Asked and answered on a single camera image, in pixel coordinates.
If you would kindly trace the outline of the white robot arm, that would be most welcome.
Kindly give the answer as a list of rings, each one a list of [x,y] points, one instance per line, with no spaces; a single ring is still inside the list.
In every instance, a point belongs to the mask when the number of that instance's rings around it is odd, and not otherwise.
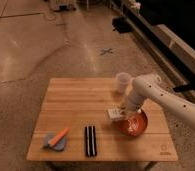
[[[132,89],[125,99],[127,110],[137,111],[146,99],[167,109],[195,131],[195,104],[160,87],[158,74],[140,75],[133,79]]]

